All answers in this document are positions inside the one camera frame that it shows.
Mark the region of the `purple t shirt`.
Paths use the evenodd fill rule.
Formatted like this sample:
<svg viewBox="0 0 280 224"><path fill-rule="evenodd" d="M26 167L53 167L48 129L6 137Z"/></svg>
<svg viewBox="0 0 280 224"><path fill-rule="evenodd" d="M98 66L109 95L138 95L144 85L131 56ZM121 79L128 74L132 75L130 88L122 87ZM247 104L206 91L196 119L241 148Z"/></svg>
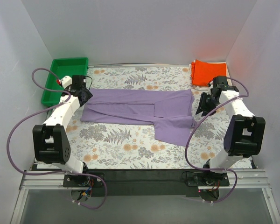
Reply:
<svg viewBox="0 0 280 224"><path fill-rule="evenodd" d="M153 125L156 140L178 146L186 146L191 128L197 125L191 90L92 89L92 94L82 122Z"/></svg>

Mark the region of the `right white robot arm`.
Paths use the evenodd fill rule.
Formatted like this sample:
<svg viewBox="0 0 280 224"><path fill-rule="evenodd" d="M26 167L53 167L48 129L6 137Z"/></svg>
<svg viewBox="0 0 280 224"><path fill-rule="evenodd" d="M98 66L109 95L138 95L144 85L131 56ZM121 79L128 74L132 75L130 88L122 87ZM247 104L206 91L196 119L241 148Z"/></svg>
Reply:
<svg viewBox="0 0 280 224"><path fill-rule="evenodd" d="M196 113L203 117L213 115L222 105L231 119L224 136L224 148L203 166L202 178L214 183L226 179L226 170L236 162L259 154L266 122L249 111L238 88L229 85L227 77L213 78L209 87L208 93L202 93Z"/></svg>

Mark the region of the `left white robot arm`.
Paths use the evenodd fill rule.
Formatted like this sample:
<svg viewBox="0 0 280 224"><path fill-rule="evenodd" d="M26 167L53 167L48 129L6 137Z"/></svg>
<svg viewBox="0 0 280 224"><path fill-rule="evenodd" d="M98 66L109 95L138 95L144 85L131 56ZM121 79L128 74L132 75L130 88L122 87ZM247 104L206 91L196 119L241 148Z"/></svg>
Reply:
<svg viewBox="0 0 280 224"><path fill-rule="evenodd" d="M66 129L74 113L92 98L92 94L86 88L86 76L83 75L65 76L61 79L61 85L70 93L70 99L67 99L67 93L62 93L62 105L54 109L42 125L34 126L32 133L35 158L38 162L54 165L70 173L67 180L84 187L89 183L90 177L71 174L83 173L86 165L71 155Z"/></svg>

